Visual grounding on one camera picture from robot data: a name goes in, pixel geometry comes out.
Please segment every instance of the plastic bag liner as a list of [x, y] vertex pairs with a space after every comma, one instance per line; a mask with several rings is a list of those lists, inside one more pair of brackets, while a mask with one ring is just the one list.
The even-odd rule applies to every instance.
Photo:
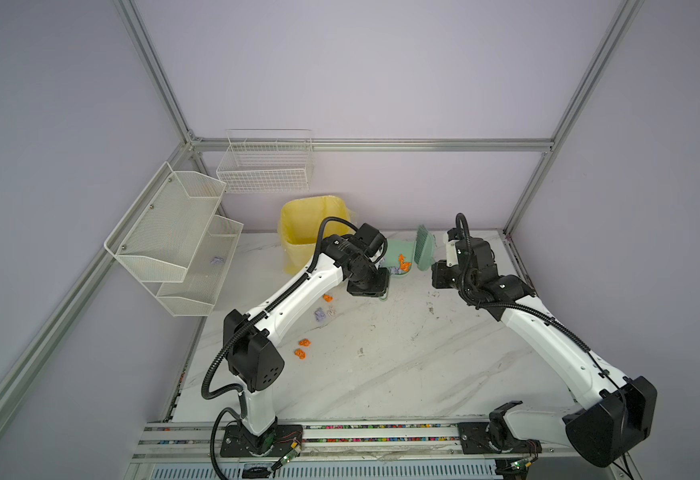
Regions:
[[[327, 216], [338, 216], [352, 221], [351, 218], [355, 214], [347, 208], [343, 199], [332, 195], [292, 200], [281, 208], [278, 236], [284, 251], [283, 270], [287, 274], [296, 274], [310, 261], [315, 253], [317, 229]], [[349, 226], [329, 222], [323, 237], [350, 232], [352, 228]]]

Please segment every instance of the wire grid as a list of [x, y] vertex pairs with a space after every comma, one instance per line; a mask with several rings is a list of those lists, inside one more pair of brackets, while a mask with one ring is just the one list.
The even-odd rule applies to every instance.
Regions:
[[312, 139], [229, 141], [216, 170], [229, 193], [309, 190], [314, 168]]
[[115, 259], [142, 283], [182, 282], [224, 188], [198, 172], [172, 171], [116, 247]]
[[182, 283], [163, 283], [155, 297], [173, 316], [211, 314], [230, 270], [243, 224], [215, 215]]

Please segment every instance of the white marble tabletop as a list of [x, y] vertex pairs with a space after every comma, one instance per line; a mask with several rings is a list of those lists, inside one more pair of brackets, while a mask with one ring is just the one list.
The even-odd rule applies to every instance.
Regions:
[[[413, 240], [416, 232], [386, 234]], [[500, 274], [515, 274], [499, 234], [488, 240]], [[436, 260], [445, 258], [436, 234]], [[290, 277], [277, 234], [243, 234], [215, 311], [209, 316], [174, 410], [174, 422], [210, 422], [236, 395], [200, 395], [201, 381], [222, 347], [222, 321], [245, 312]], [[278, 351], [285, 368], [274, 389], [281, 420], [454, 418], [486, 415], [509, 400], [571, 406], [564, 382], [542, 358], [485, 310], [468, 308], [456, 290], [435, 290], [430, 270], [393, 276], [386, 301], [350, 296], [342, 283], [291, 327]], [[327, 313], [318, 322], [314, 311]], [[299, 347], [308, 339], [311, 345]], [[307, 354], [300, 360], [294, 354]], [[234, 381], [227, 362], [211, 389]]]

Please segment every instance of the yellow trash bin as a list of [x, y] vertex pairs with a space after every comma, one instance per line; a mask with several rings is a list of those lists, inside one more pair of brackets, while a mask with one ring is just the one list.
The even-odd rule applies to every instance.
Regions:
[[[300, 198], [283, 206], [278, 220], [278, 235], [284, 251], [283, 270], [287, 274], [296, 274], [310, 261], [315, 253], [317, 229], [327, 216], [338, 216], [350, 221], [351, 212], [341, 198], [332, 195]], [[351, 230], [339, 222], [329, 222], [323, 237], [345, 235]]]

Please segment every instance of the green brush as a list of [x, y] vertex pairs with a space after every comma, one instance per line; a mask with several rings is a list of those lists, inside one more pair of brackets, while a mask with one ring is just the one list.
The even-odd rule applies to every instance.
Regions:
[[417, 244], [413, 250], [413, 261], [419, 270], [427, 270], [435, 263], [435, 237], [426, 226], [417, 228]]

